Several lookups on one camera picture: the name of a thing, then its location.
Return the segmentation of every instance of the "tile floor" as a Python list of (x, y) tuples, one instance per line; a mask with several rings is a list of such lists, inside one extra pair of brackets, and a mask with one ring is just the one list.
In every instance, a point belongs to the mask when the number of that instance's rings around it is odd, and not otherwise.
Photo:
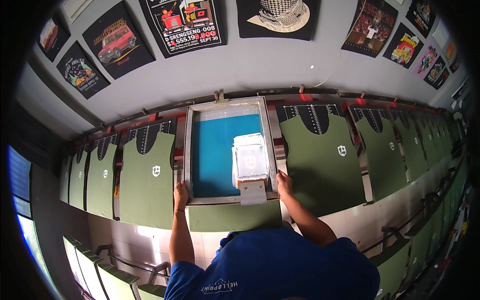
[[(286, 172), (285, 160), (278, 160), (278, 168)], [(415, 182), (396, 193), (382, 199), (374, 204), (359, 205), (350, 209), (323, 216), (320, 219), (328, 224), (337, 237), (351, 239), (357, 248), (362, 251), (382, 239), (382, 226), (399, 226), (411, 218), (422, 207), (420, 199), (425, 194), (432, 192), (440, 179), (446, 175), (447, 169), (456, 165), (457, 162), (444, 158), (432, 170), (425, 173)], [(174, 171), (175, 183), (182, 178), (182, 171)], [(372, 191), (368, 175), (363, 177), (367, 201), (372, 199)], [(281, 204), (282, 218), (290, 222), (290, 216), (285, 206)], [(90, 234), (92, 248), (96, 249), (101, 244), (113, 244), (114, 255), (138, 266), (157, 265), (168, 258), (168, 246), (171, 230), (148, 228), (108, 220), (99, 216), (89, 215)], [(293, 224), (294, 229), (300, 233), (298, 227)], [(410, 224), (401, 230), (405, 233), (409, 230)], [(227, 236), (227, 232), (191, 232), (193, 248), (195, 252), (195, 263), (206, 269), (215, 257), (215, 251), (219, 247), (220, 239)], [(381, 246), (365, 253), (367, 257), (379, 254)], [(101, 255), (106, 261), (105, 253)], [(138, 285), (147, 282), (147, 272), (134, 269), (122, 263), (116, 263), (117, 268), (135, 274), (140, 277)], [(157, 277), (156, 284), (165, 285), (162, 277)]]

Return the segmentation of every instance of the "hand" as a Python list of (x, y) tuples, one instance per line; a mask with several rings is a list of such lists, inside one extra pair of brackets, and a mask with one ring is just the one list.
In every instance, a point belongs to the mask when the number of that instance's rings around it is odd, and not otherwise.
[(293, 182), (284, 172), (278, 170), (276, 174), (276, 180), (278, 181), (278, 193), (280, 194), (280, 200), (285, 202), (285, 200), (290, 199), (293, 196)]
[(175, 200), (174, 209), (185, 210), (188, 201), (187, 185), (184, 181), (177, 183), (173, 191), (173, 199)]

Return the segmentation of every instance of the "forearm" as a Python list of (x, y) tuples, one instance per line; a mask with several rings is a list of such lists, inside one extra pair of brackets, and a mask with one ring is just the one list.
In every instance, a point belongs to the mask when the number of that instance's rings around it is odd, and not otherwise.
[(302, 235), (320, 247), (336, 240), (335, 233), (323, 221), (312, 215), (297, 198), (282, 199)]
[(187, 218), (185, 217), (185, 212), (181, 210), (173, 212), (172, 235), (168, 253), (171, 265), (176, 262), (195, 263), (195, 254), (193, 252), (190, 231), (188, 230)]

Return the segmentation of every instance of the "gray wall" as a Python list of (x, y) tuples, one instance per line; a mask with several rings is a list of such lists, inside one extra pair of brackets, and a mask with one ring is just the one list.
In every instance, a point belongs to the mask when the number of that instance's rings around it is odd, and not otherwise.
[(87, 215), (60, 201), (60, 181), (50, 172), (32, 164), (31, 204), (38, 243), (48, 272), (65, 299), (83, 299), (75, 286), (65, 253), (63, 235), (73, 236), (91, 249)]
[[(451, 94), (458, 88), (467, 72), (465, 66), (461, 66), (437, 91), (410, 73), (410, 70), (382, 57), (383, 51), (377, 58), (371, 58), (340, 50), (355, 13), (356, 0), (321, 1), (318, 24), (311, 41), (285, 38), (240, 39), (236, 2), (225, 0), (226, 16), (224, 17), (228, 32), (226, 46), (202, 49), (165, 59), (146, 23), (138, 0), (127, 0), (134, 14), (133, 19), (136, 19), (140, 25), (137, 29), (146, 37), (144, 42), (149, 44), (156, 61), (113, 80), (95, 59), (94, 63), (111, 85), (86, 100), (73, 86), (65, 82), (56, 65), (75, 40), (80, 42), (90, 57), (95, 57), (83, 39), (82, 33), (117, 2), (119, 1), (93, 1), (73, 24), (69, 24), (72, 36), (53, 63), (43, 55), (37, 44), (33, 47), (34, 55), (38, 56), (58, 83), (88, 110), (106, 122), (137, 112), (141, 107), (150, 108), (209, 95), (222, 87), (225, 91), (238, 91), (299, 86), (300, 84), (313, 86), (325, 80), (323, 86), (337, 88), (340, 91), (364, 90), (367, 93), (397, 96), (448, 108), (453, 101)], [(432, 39), (439, 17), (436, 18), (430, 35), (425, 39), (405, 18), (411, 0), (405, 0), (403, 5), (395, 0), (386, 0), (386, 2), (398, 10), (393, 33), (402, 22), (417, 34), (425, 45)], [(208, 63), (210, 69), (202, 74), (188, 72), (191, 61)], [(36, 80), (35, 76), (27, 67), (17, 94), (17, 99), (27, 110), (32, 112), (35, 108), (34, 114), (37, 118), (43, 120), (57, 133), (59, 132), (54, 129), (56, 126), (54, 121), (64, 124), (66, 129), (59, 133), (64, 137), (91, 127), (80, 117), (73, 117), (72, 114), (75, 113), (62, 104), (55, 95), (46, 92), (45, 85), (40, 80)]]

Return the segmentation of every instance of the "pink poster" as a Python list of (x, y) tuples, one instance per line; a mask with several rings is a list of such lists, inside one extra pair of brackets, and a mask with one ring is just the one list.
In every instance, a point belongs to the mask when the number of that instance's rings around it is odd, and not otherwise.
[(412, 69), (412, 73), (423, 79), (428, 74), (433, 64), (436, 62), (440, 55), (440, 49), (434, 43), (429, 42), (425, 51), (420, 56), (415, 66)]

